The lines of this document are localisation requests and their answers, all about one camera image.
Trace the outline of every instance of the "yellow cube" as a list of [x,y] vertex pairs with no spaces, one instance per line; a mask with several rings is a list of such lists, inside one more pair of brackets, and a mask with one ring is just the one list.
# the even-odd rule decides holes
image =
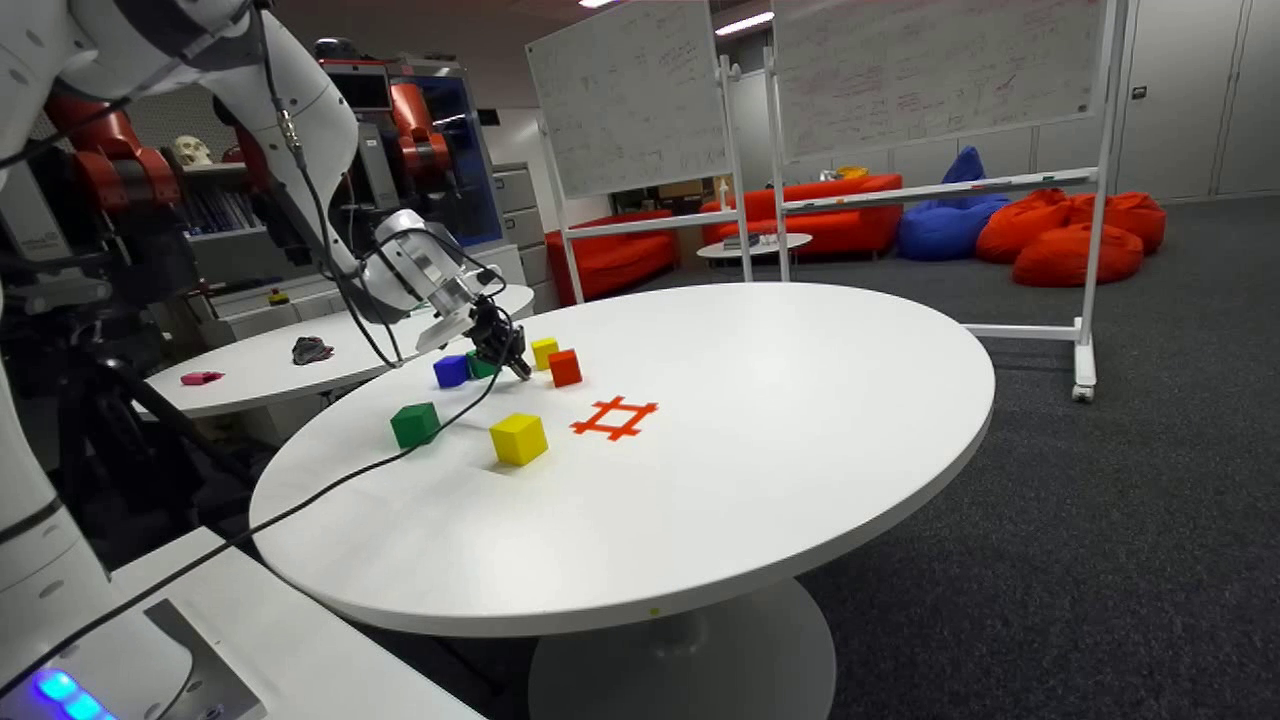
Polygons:
[[547,433],[539,418],[510,411],[501,426],[487,427],[493,452],[508,469],[533,463],[539,452],[547,452]]
[[559,352],[554,338],[542,338],[533,346],[533,368],[550,368],[550,355]]

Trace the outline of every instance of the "white oval table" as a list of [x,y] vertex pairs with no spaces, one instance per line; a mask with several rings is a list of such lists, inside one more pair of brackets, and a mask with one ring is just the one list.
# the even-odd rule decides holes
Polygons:
[[[257,546],[335,613],[425,637],[550,637],[533,715],[826,715],[836,653],[790,582],[933,500],[994,398],[954,322],[854,287],[715,285],[533,317],[584,386],[497,394],[437,446],[359,478]],[[391,452],[430,355],[298,427],[252,524]],[[654,405],[636,438],[575,433],[600,400]],[[501,469],[487,427],[535,411],[547,452]]]
[[[533,287],[508,285],[497,305],[510,317],[533,310]],[[414,341],[437,323],[437,311],[414,311],[391,323],[405,355],[414,355]],[[391,355],[391,341],[378,323],[367,323],[371,341]],[[298,338],[318,338],[332,355],[318,363],[290,363],[290,346]],[[187,372],[221,372],[211,386],[184,386]],[[384,372],[384,361],[367,350],[346,311],[285,323],[237,346],[201,352],[172,363],[146,386],[190,422],[246,411],[295,398],[345,394],[367,376]]]

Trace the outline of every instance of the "green cube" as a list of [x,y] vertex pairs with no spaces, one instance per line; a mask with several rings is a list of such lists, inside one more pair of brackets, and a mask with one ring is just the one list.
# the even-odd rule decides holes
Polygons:
[[405,405],[405,410],[391,418],[391,433],[397,433],[397,446],[400,446],[400,449],[430,446],[430,439],[440,438],[437,405]]
[[487,363],[487,361],[478,361],[478,355],[467,355],[467,376],[473,376],[473,379],[497,376],[497,363]]

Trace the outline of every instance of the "whiteboard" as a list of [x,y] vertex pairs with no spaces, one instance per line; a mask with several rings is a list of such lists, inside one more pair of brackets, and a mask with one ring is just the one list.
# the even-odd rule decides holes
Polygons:
[[630,0],[527,43],[562,195],[723,178],[712,7]]
[[771,0],[789,156],[1101,109],[1109,0]]

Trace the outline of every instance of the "blue light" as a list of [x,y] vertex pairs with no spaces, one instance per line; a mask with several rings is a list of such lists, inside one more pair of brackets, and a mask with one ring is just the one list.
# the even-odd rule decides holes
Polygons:
[[70,706],[62,706],[62,711],[67,720],[101,720],[102,706],[80,692]]
[[34,687],[41,687],[41,696],[49,696],[54,706],[62,706],[62,700],[70,700],[80,692],[80,685],[67,672],[43,672],[34,680]]

